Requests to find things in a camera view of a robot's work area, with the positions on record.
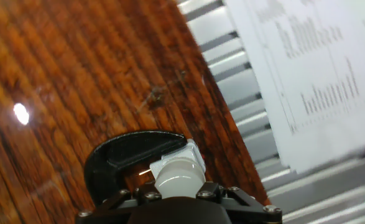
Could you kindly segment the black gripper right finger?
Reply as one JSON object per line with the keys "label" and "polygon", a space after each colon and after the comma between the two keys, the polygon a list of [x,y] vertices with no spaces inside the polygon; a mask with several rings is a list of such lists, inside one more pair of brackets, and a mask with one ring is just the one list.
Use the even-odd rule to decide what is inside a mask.
{"label": "black gripper right finger", "polygon": [[282,224],[282,211],[275,205],[263,205],[239,187],[223,187],[214,182],[205,182],[195,196],[198,200],[217,205],[231,223]]}

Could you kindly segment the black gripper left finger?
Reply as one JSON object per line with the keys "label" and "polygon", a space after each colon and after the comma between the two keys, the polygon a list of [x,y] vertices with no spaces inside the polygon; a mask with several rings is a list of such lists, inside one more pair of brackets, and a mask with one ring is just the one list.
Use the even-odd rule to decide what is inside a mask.
{"label": "black gripper left finger", "polygon": [[94,210],[82,210],[75,217],[76,224],[127,224],[132,213],[141,205],[162,199],[153,182],[129,191],[122,189],[104,200]]}

